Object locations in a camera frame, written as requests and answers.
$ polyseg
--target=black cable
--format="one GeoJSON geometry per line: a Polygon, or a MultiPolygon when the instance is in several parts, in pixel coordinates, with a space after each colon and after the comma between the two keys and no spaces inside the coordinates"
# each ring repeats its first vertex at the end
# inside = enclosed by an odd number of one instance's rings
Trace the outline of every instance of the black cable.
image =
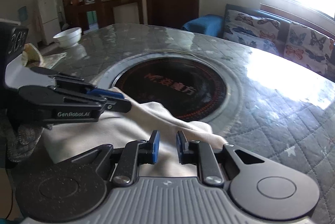
{"type": "MultiPolygon", "coordinates": [[[[8,180],[9,180],[8,170],[7,169],[5,169],[5,170],[6,170],[6,174],[7,174],[8,180]]],[[[12,187],[11,187],[11,190],[12,190],[12,202],[11,202],[11,205],[10,205],[9,213],[5,217],[5,219],[7,219],[10,216],[10,214],[12,213],[12,210],[13,210],[14,192],[13,192],[13,188],[12,187]]]]}

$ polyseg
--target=black induction cooktop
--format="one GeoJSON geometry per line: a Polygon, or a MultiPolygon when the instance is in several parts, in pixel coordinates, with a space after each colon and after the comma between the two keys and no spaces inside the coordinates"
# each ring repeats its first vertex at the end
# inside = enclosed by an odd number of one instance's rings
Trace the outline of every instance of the black induction cooktop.
{"type": "Polygon", "coordinates": [[[223,103],[227,88],[209,66],[192,59],[164,57],[124,72],[116,87],[138,103],[159,102],[186,122],[201,120],[223,103]]]}

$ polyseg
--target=sofa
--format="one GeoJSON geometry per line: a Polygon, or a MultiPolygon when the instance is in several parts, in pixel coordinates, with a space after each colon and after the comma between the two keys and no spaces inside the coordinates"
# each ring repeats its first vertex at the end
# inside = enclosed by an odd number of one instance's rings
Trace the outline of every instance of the sofa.
{"type": "Polygon", "coordinates": [[[224,17],[206,15],[183,29],[265,50],[335,82],[334,40],[289,19],[227,4],[224,17]]]}

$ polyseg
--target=blue sofa armrest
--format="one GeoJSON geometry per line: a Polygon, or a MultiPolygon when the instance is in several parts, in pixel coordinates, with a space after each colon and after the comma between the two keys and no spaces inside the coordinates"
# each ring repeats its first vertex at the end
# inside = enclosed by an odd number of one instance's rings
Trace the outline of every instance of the blue sofa armrest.
{"type": "Polygon", "coordinates": [[[200,33],[222,38],[224,31],[223,25],[224,17],[208,14],[185,23],[182,29],[193,33],[200,33]]]}

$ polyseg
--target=gloved hand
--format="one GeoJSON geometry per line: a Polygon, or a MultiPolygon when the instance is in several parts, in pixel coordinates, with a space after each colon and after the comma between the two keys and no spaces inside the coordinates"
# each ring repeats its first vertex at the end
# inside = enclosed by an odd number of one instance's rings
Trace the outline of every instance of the gloved hand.
{"type": "Polygon", "coordinates": [[[6,110],[0,110],[0,136],[7,139],[7,157],[11,162],[21,162],[27,159],[38,143],[43,127],[35,125],[19,125],[13,129],[6,110]]]}

